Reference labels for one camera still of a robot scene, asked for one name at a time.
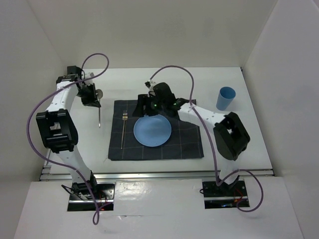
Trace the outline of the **silver spoon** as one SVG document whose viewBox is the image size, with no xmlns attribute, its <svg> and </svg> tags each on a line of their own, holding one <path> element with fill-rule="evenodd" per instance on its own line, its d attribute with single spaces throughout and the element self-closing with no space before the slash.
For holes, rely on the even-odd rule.
<svg viewBox="0 0 319 239">
<path fill-rule="evenodd" d="M 100 89 L 96 90 L 96 96 L 99 103 L 101 103 L 101 99 L 103 97 L 103 92 Z M 98 107 L 98 126 L 101 127 L 101 105 Z"/>
</svg>

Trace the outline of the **silver fork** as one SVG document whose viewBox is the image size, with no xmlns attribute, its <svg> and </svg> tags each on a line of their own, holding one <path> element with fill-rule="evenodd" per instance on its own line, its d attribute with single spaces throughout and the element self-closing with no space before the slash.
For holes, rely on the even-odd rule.
<svg viewBox="0 0 319 239">
<path fill-rule="evenodd" d="M 126 127 L 126 121 L 128 120 L 127 110 L 123 111 L 122 120 L 123 120 L 123 127 L 122 127 L 122 137 L 121 137 L 121 149 L 123 148 L 123 144 L 124 144 L 125 127 Z"/>
</svg>

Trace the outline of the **blue plate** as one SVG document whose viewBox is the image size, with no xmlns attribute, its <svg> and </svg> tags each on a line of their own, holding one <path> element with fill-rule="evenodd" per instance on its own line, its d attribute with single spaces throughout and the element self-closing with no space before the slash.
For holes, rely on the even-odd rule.
<svg viewBox="0 0 319 239">
<path fill-rule="evenodd" d="M 166 143 L 171 136 L 171 124 L 162 115 L 139 118 L 134 125 L 135 139 L 147 147 L 158 147 Z"/>
</svg>

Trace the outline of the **blue cup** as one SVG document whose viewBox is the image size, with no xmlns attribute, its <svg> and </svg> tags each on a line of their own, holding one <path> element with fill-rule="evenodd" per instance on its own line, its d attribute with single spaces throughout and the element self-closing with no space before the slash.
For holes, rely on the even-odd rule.
<svg viewBox="0 0 319 239">
<path fill-rule="evenodd" d="M 236 97 L 236 92 L 231 87 L 222 87 L 219 90 L 216 107 L 218 110 L 224 111 Z"/>
</svg>

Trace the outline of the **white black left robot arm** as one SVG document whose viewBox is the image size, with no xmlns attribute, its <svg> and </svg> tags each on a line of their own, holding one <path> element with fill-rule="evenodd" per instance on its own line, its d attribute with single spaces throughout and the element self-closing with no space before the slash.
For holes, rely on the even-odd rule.
<svg viewBox="0 0 319 239">
<path fill-rule="evenodd" d="M 67 74 L 58 77 L 56 86 L 58 94 L 44 112 L 36 115 L 40 136 L 44 146 L 68 165 L 72 177 L 68 192 L 81 200 L 91 200 L 98 195 L 99 186 L 78 150 L 79 135 L 69 111 L 76 97 L 84 106 L 101 108 L 103 93 L 92 80 L 85 80 L 84 71 L 77 66 L 68 66 Z"/>
</svg>

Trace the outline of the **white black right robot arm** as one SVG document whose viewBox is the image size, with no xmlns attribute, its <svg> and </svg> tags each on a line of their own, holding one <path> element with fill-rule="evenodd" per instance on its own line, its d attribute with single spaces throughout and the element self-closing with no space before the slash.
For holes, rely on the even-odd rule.
<svg viewBox="0 0 319 239">
<path fill-rule="evenodd" d="M 235 168 L 234 162 L 250 142 L 250 136 L 238 115 L 234 112 L 218 114 L 197 106 L 191 100 L 176 98 L 164 82 L 148 80 L 145 85 L 148 93 L 138 95 L 133 116 L 141 118 L 164 114 L 178 121 L 204 127 L 209 142 L 212 143 L 213 135 L 219 154 L 228 160 L 226 169 L 216 173 L 217 189 L 222 195 L 234 191 L 239 180 L 239 170 Z"/>
</svg>

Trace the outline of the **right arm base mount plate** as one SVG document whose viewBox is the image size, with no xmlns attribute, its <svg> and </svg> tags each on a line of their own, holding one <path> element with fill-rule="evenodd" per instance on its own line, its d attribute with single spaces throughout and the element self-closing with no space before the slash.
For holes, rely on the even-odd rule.
<svg viewBox="0 0 319 239">
<path fill-rule="evenodd" d="M 239 180 L 231 189 L 218 187 L 215 181 L 204 181 L 199 192 L 204 196 L 205 209 L 236 208 L 237 204 L 243 208 L 250 207 L 243 180 Z"/>
</svg>

